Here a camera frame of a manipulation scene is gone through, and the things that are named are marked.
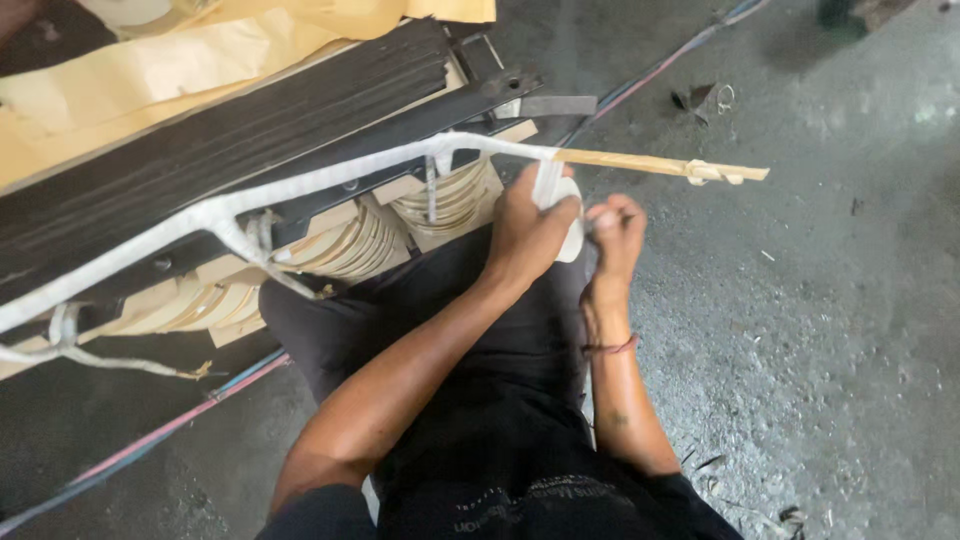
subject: left hand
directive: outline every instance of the left hand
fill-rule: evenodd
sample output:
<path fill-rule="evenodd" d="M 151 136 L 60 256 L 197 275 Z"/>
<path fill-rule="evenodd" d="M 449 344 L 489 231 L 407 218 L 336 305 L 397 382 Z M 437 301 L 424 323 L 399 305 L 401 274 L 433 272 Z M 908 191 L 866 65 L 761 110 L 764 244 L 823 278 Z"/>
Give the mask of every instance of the left hand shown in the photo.
<path fill-rule="evenodd" d="M 496 201 L 493 240 L 481 279 L 490 279 L 525 291 L 553 264 L 566 232 L 580 215 L 581 202 L 574 195 L 540 213 L 533 201 L 539 163 L 528 165 L 514 184 Z M 573 169 L 564 168 L 573 177 Z"/>

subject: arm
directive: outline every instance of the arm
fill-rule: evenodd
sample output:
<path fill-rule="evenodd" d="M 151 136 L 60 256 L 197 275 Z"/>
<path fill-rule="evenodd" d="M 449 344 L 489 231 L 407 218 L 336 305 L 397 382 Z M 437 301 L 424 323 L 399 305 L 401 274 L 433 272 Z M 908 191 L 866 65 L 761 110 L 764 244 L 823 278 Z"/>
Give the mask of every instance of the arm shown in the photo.
<path fill-rule="evenodd" d="M 581 300 L 588 343 L 619 346 L 630 340 L 627 303 L 636 258 L 643 246 L 647 216 L 626 195 L 611 195 L 587 212 L 600 260 Z M 680 463 L 660 427 L 636 366 L 636 351 L 593 354 L 593 426 L 597 447 L 624 459 L 641 473 L 679 473 Z"/>
<path fill-rule="evenodd" d="M 359 487 L 410 427 L 450 370 L 560 252 L 580 212 L 569 197 L 546 214 L 527 167 L 497 201 L 493 241 L 477 283 L 347 379 L 307 422 L 284 461 L 271 513 L 314 487 Z"/>

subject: forearm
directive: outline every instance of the forearm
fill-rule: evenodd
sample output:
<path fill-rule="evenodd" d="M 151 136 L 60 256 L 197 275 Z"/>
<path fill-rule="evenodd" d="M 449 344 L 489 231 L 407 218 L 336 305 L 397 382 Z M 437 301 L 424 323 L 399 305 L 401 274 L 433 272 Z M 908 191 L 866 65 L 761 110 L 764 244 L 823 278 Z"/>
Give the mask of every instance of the forearm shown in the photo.
<path fill-rule="evenodd" d="M 309 487 L 359 486 L 460 358 L 521 293 L 516 285 L 481 278 L 347 379 L 323 402 L 288 454 L 273 510 Z"/>
<path fill-rule="evenodd" d="M 610 347 L 630 340 L 626 298 L 622 306 L 596 308 L 588 319 L 590 343 Z M 648 475 L 679 472 L 680 463 L 647 395 L 634 349 L 594 354 L 590 367 L 597 447 Z"/>

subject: black pants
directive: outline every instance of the black pants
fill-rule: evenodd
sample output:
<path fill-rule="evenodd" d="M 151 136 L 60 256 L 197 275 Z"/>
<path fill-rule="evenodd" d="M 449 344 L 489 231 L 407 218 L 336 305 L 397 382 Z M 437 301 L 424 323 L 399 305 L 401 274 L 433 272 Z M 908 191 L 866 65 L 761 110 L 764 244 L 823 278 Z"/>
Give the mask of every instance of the black pants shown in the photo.
<path fill-rule="evenodd" d="M 264 283 L 260 311 L 290 353 L 319 404 L 344 380 L 463 294 L 483 270 L 490 226 L 319 302 Z M 477 340 L 444 384 L 493 377 L 579 408 L 586 364 L 578 309 L 584 255 L 554 263 Z"/>

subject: hand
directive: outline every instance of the hand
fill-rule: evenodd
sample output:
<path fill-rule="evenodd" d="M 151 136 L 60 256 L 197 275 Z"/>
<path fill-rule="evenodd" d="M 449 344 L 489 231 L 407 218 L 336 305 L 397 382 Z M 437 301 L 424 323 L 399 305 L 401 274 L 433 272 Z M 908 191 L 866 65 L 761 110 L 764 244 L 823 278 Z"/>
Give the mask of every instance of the hand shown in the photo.
<path fill-rule="evenodd" d="M 636 258 L 643 248 L 647 214 L 630 197 L 614 193 L 587 211 L 600 259 L 583 302 L 592 310 L 626 308 Z"/>
<path fill-rule="evenodd" d="M 539 163 L 528 165 L 496 201 L 493 240 L 481 280 L 527 290 L 553 264 L 566 232 L 580 215 L 578 197 L 564 197 L 543 213 L 533 201 Z M 564 169 L 572 177 L 573 170 Z"/>

